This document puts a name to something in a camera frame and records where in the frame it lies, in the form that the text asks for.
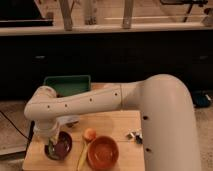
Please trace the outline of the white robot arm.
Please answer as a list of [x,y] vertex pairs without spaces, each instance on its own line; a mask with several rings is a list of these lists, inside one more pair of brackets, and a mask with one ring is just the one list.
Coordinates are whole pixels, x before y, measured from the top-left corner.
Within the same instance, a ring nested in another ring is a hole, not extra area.
[[37,88],[24,115],[45,142],[56,141],[57,119],[118,110],[140,112],[145,171],[202,171],[194,105],[177,77],[158,74],[143,81],[61,97],[49,86]]

